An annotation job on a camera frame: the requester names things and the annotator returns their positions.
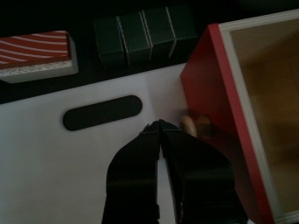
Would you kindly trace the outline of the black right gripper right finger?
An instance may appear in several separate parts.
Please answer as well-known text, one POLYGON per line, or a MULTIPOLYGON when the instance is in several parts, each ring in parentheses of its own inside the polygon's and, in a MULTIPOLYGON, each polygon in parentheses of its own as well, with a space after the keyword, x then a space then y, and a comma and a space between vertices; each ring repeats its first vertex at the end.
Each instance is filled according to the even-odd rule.
POLYGON ((227 157, 170 122, 159 125, 177 224, 248 224, 227 157))

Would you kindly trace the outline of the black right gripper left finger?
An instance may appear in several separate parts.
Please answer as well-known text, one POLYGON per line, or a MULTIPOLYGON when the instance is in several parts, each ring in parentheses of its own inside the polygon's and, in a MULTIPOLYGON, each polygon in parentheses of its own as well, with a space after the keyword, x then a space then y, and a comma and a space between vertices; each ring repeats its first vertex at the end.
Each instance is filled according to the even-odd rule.
POLYGON ((154 122, 118 151, 109 165, 102 224, 159 224, 159 152, 159 122, 154 122))

